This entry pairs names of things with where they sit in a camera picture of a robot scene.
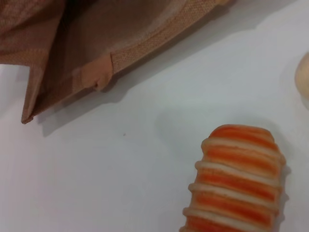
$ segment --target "white surface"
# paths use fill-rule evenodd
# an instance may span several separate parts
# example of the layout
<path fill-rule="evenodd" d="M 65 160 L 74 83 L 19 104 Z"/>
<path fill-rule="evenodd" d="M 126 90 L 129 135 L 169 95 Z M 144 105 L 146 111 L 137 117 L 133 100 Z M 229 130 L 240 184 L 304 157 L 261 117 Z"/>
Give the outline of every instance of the white surface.
<path fill-rule="evenodd" d="M 307 51 L 308 0 L 240 0 L 111 92 L 26 126 L 28 69 L 1 65 L 0 231 L 177 231 L 200 143 L 225 123 L 273 132 L 288 165 L 280 232 L 308 231 L 309 111 L 294 85 Z"/>

